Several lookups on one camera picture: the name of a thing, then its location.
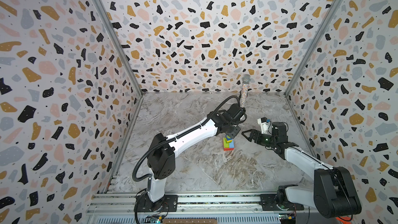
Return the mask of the lime green block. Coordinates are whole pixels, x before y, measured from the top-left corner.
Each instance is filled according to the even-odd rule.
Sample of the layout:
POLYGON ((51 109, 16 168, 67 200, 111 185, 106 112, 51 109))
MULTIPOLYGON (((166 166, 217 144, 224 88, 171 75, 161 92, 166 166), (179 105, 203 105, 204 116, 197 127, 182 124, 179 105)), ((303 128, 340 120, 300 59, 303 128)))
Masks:
POLYGON ((226 138, 223 138, 223 148, 224 149, 229 149, 229 143, 227 142, 228 140, 226 138))

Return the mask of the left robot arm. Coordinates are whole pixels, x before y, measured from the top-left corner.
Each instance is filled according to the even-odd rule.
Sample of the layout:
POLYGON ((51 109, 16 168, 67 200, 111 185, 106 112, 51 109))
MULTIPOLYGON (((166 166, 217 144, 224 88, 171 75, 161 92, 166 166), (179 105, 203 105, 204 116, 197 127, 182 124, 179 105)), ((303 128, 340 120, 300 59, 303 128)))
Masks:
POLYGON ((197 143, 226 134, 233 138, 240 131, 239 124, 246 119, 246 110, 237 103, 228 110, 215 110, 197 124, 175 134, 154 137, 150 148, 164 143, 162 147, 152 151, 147 157, 149 179, 147 194, 151 202, 158 202, 164 198, 166 179, 176 168, 176 158, 188 148, 197 143))

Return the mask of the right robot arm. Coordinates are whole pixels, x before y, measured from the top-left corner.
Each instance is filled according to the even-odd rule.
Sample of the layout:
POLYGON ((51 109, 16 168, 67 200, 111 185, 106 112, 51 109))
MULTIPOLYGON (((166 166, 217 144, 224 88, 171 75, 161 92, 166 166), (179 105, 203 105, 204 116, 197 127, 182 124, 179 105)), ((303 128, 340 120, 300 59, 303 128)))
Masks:
POLYGON ((251 129, 242 132, 250 142, 272 150, 283 160, 295 165, 313 181, 312 189, 298 185, 279 186, 275 203, 280 208, 296 204, 316 208, 325 218, 353 218, 362 212, 350 172, 344 167, 334 167, 305 152, 288 140, 288 126, 275 122, 271 130, 262 133, 251 129))

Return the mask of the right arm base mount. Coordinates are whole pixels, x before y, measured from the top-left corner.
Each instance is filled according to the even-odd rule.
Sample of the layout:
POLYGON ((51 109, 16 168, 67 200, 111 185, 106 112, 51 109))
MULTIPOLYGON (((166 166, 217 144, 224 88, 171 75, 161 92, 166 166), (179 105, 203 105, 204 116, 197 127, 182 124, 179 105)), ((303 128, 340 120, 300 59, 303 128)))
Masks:
POLYGON ((278 194, 260 194, 259 204, 263 211, 303 211, 304 206, 281 199, 278 194))

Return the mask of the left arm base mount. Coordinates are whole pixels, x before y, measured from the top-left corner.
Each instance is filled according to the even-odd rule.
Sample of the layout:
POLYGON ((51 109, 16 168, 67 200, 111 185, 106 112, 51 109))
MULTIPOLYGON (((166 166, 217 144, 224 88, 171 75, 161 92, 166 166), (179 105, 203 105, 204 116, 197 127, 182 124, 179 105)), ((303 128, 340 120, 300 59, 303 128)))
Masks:
POLYGON ((161 199, 152 202, 147 193, 136 197, 134 211, 136 213, 150 213, 150 212, 176 212, 177 211, 178 196, 165 195, 161 199))

